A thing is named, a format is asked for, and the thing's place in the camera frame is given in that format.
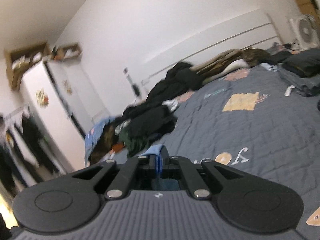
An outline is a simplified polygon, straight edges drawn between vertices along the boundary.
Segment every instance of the yellow square patch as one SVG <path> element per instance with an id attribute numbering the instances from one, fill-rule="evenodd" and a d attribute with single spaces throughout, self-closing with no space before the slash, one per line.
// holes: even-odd
<path id="1" fill-rule="evenodd" d="M 223 108 L 223 112 L 234 110 L 253 111 L 259 98 L 259 92 L 247 94 L 233 94 Z"/>

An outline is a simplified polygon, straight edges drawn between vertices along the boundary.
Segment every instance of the blue cloth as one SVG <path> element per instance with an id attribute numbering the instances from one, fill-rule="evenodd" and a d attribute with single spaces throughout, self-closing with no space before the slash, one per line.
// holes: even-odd
<path id="1" fill-rule="evenodd" d="M 85 153 L 84 153 L 84 164 L 88 165 L 89 156 L 91 155 L 94 147 L 97 145 L 105 125 L 113 122 L 116 117 L 109 116 L 107 118 L 102 119 L 99 123 L 95 124 L 94 127 L 87 133 L 84 139 L 85 145 Z"/>
<path id="2" fill-rule="evenodd" d="M 140 156 L 149 156 L 149 155 L 156 155 L 156 174 L 162 173 L 162 157 L 161 157 L 161 149 L 162 147 L 165 147 L 164 144 L 158 144 L 150 146 L 148 150 L 146 150 L 145 153 L 141 154 Z"/>

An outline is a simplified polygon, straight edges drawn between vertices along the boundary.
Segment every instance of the ridged gray surface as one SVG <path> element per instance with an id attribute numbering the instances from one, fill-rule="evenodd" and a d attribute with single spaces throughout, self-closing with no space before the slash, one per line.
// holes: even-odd
<path id="1" fill-rule="evenodd" d="M 110 201 L 99 216 L 84 227 L 59 236 L 27 231 L 17 240 L 296 240 L 296 232 L 259 236 L 225 221 L 207 201 L 190 198 L 185 191 L 132 191 L 123 200 Z"/>

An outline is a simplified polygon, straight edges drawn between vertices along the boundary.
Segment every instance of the white fan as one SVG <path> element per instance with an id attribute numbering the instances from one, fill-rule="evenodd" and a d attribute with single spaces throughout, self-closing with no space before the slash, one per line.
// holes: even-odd
<path id="1" fill-rule="evenodd" d="M 307 50 L 320 46 L 316 22 L 312 15 L 303 14 L 290 19 L 290 23 L 299 42 L 300 48 Z"/>

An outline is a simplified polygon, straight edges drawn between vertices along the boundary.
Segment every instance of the ceiling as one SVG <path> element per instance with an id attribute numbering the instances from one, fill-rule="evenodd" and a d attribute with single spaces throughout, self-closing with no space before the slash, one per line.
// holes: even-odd
<path id="1" fill-rule="evenodd" d="M 0 59 L 3 49 L 39 41 L 54 44 L 86 0 L 0 0 Z"/>

